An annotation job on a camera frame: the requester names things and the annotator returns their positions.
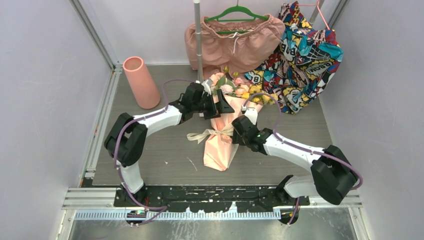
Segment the cream ribbon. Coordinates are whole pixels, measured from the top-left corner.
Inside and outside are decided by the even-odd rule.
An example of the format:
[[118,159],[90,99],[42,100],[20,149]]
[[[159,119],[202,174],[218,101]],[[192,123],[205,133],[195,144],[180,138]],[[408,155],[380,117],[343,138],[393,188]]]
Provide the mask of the cream ribbon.
[[196,141],[200,144],[209,136],[219,136],[219,139],[225,143],[232,143],[232,136],[234,134],[234,127],[229,124],[222,129],[206,129],[202,133],[188,133],[186,138],[188,141]]

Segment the pink clothes hanger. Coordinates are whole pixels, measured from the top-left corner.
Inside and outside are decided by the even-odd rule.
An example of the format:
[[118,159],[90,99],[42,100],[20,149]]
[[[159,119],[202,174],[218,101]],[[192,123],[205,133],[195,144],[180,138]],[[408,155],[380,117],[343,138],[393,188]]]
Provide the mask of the pink clothes hanger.
[[330,28],[321,8],[324,4],[325,0],[316,0],[315,3],[299,3],[298,6],[299,7],[314,7],[314,10],[309,18],[309,25],[312,27],[314,25],[314,23],[316,22],[317,17],[320,17],[324,23],[324,26],[327,30],[331,31],[332,29]]

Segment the aluminium rail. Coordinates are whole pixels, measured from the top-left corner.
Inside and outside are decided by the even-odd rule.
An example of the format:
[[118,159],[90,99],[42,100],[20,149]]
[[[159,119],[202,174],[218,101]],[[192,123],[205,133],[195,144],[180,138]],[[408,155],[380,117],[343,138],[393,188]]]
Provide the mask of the aluminium rail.
[[162,212],[159,216],[154,217],[152,211],[144,212],[142,209],[96,209],[96,210],[78,210],[75,214],[76,220],[87,221],[112,221],[112,220],[157,220],[157,221],[179,221],[179,220],[206,220],[206,221],[223,221],[223,220],[279,220],[281,214],[278,210],[266,212],[237,212],[236,208],[231,207],[228,211],[208,212],[203,210],[192,212],[187,209],[184,212]]

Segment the artificial flower bouquet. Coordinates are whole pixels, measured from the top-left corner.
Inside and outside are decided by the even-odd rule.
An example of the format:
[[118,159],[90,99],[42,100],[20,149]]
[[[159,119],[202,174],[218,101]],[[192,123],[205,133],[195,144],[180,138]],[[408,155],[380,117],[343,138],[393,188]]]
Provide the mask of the artificial flower bouquet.
[[210,89],[213,96],[216,96],[218,90],[220,90],[226,96],[246,100],[251,95],[261,93],[258,96],[254,96],[251,101],[261,105],[277,103],[278,106],[282,106],[279,102],[278,94],[273,89],[275,87],[275,81],[273,80],[276,76],[275,72],[254,69],[243,74],[236,73],[235,75],[235,77],[231,77],[229,72],[218,67],[203,68],[203,77],[206,80],[212,80]]

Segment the pink wrapping paper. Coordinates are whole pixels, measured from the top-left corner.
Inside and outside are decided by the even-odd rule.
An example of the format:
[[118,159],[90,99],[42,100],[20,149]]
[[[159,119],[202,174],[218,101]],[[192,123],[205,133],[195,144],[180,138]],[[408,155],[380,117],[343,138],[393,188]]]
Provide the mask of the pink wrapping paper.
[[241,97],[225,96],[225,100],[234,109],[234,113],[223,113],[220,117],[210,120],[211,129],[204,131],[206,134],[203,165],[217,171],[229,168],[238,145],[233,144],[232,121],[241,115],[242,105],[250,97],[245,92]]

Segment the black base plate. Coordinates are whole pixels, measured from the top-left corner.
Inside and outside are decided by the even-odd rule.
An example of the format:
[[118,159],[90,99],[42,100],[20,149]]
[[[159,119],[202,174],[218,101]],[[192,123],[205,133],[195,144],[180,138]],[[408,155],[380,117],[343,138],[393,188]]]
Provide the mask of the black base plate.
[[135,195],[148,207],[165,206],[168,212],[271,212],[275,207],[292,208],[296,200],[279,186],[269,185],[149,185]]

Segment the metal stand pole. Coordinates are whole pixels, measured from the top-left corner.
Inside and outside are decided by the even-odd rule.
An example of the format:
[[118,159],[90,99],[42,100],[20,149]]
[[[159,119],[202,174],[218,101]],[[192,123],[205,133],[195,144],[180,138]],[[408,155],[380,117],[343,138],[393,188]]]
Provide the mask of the metal stand pole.
[[201,14],[200,0],[193,0],[194,6],[194,23],[195,23],[195,39],[196,39],[196,57],[197,57],[197,80],[204,81],[203,76],[203,58],[202,58],[202,33],[201,33]]

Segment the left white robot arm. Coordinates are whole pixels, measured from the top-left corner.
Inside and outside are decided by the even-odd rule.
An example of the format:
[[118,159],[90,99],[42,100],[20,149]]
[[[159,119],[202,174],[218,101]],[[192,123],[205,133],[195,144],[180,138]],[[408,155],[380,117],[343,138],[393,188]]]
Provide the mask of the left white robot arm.
[[221,90],[217,91],[215,100],[207,86],[192,82],[177,100],[159,110],[138,116],[126,112],[119,115],[104,140],[104,148],[113,158],[121,185],[127,193],[126,200],[135,207],[141,206],[146,200],[146,185],[141,177],[139,159],[147,137],[165,128],[183,124],[195,113],[209,120],[234,112]]

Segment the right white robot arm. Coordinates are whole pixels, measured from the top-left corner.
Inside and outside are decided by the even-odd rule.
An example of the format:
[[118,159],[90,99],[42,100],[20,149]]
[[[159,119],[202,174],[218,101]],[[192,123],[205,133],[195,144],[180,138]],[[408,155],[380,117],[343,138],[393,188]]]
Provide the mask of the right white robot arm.
[[272,129],[258,127],[245,116],[232,122],[237,140],[253,152],[289,161],[307,170],[309,175],[288,176],[277,192],[283,205],[291,205],[298,197],[320,196],[339,205],[346,195],[359,187],[362,178],[334,145],[313,147],[283,137]]

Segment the grey metal rack pole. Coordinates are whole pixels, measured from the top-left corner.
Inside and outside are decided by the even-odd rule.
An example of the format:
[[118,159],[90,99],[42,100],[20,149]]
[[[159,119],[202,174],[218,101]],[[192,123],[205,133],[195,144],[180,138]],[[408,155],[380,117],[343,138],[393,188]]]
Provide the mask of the grey metal rack pole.
[[327,23],[327,21],[325,19],[325,16],[323,15],[323,13],[321,11],[321,7],[322,7],[323,3],[324,3],[324,0],[317,0],[316,1],[315,6],[314,6],[314,11],[312,12],[312,14],[310,16],[310,19],[309,19],[309,24],[311,26],[314,25],[314,23],[316,22],[317,17],[321,17],[321,19],[322,19],[325,27],[326,28],[329,27],[328,26],[328,23]]

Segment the pink shorts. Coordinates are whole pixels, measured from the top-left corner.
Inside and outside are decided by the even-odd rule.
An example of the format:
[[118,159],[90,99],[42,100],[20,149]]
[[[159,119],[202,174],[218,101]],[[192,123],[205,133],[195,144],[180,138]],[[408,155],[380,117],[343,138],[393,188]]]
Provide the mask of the pink shorts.
[[270,14],[253,21],[200,21],[202,73],[228,70],[231,77],[259,67],[280,44],[285,24]]

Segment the pink cylindrical vase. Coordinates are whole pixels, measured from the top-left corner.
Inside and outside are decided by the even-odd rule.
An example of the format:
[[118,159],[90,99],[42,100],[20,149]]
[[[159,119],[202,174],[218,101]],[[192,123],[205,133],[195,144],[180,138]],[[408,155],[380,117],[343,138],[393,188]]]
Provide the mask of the pink cylindrical vase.
[[132,56],[122,66],[137,104],[143,109],[155,108],[160,103],[161,94],[144,60]]

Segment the colourful comic print garment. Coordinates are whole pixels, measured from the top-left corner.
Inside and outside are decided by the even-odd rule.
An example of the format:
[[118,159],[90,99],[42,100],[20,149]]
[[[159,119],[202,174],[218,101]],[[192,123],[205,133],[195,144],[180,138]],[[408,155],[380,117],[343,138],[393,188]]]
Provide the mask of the colourful comic print garment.
[[297,1],[284,3],[278,18],[285,25],[279,45],[244,77],[276,95],[281,112],[295,115],[324,91],[344,53],[335,31],[313,29]]

